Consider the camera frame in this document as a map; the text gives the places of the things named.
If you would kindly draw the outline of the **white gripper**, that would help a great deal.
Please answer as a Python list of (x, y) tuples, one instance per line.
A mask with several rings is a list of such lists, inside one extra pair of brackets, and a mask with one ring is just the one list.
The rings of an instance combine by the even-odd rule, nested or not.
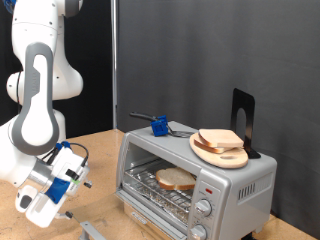
[[(75, 154), (70, 147), (62, 147), (51, 165), (36, 162), (18, 188), (16, 209), (41, 228), (48, 227), (54, 218), (70, 220), (72, 213), (59, 213), (59, 210), (68, 197), (76, 194), (88, 173), (85, 158)], [(91, 188), (92, 182), (85, 182), (84, 186)]]

